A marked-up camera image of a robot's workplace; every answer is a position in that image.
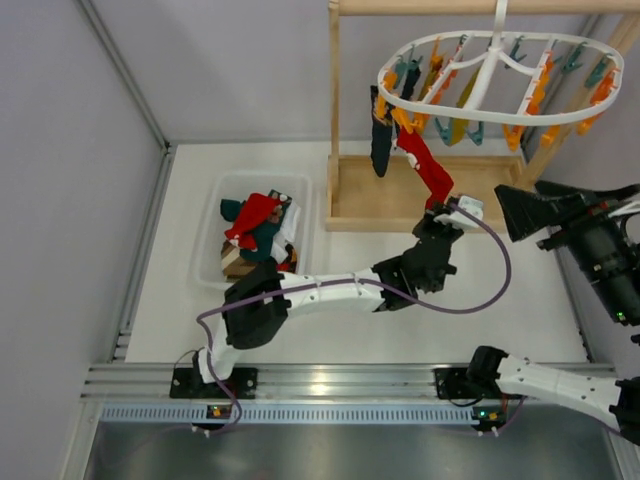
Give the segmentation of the dark teal Santa sock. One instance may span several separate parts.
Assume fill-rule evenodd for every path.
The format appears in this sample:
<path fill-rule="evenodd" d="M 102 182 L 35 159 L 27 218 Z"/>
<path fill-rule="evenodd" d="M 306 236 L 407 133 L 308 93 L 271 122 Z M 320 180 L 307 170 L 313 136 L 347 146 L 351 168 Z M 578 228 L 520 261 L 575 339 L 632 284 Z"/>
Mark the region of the dark teal Santa sock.
<path fill-rule="evenodd" d="M 370 159 L 375 174 L 379 178 L 383 178 L 386 175 L 391 156 L 394 120 L 389 108 L 386 108 L 385 115 L 382 118 L 379 118 L 376 115 L 377 100 L 378 87 L 376 85 L 371 85 L 370 102 L 372 128 Z"/>

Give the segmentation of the red sock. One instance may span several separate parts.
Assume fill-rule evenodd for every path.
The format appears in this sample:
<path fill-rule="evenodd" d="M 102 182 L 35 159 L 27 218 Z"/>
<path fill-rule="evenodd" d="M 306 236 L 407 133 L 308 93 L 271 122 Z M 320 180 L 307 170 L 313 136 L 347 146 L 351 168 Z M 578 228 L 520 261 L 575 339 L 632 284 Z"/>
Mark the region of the red sock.
<path fill-rule="evenodd" d="M 435 160 L 423 138 L 417 132 L 409 133 L 405 128 L 401 128 L 396 145 L 406 153 L 410 166 L 427 187 L 427 200 L 434 197 L 439 201 L 446 201 L 454 187 L 454 181 Z"/>
<path fill-rule="evenodd" d="M 256 250 L 253 231 L 265 222 L 281 204 L 278 197 L 252 193 L 242 206 L 230 229 L 225 231 L 227 241 L 240 249 Z"/>

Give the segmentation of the white oval clip hanger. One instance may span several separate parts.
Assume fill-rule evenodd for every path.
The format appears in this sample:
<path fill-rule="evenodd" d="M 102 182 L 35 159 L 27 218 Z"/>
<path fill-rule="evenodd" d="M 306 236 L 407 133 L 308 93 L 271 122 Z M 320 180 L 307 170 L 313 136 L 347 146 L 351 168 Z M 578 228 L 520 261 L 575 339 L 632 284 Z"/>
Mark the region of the white oval clip hanger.
<path fill-rule="evenodd" d="M 409 131 L 427 120 L 449 132 L 456 121 L 528 126 L 590 124 L 617 99 L 625 71 L 619 48 L 586 36 L 524 31 L 508 27 L 508 1 L 494 4 L 489 27 L 469 27 L 418 37 L 398 48 L 380 68 L 376 115 L 386 108 Z M 413 96 L 400 98 L 409 62 L 421 69 Z M 555 76 L 576 73 L 589 61 L 586 99 L 545 112 L 543 103 Z M 470 76 L 480 67 L 465 108 L 455 107 Z"/>

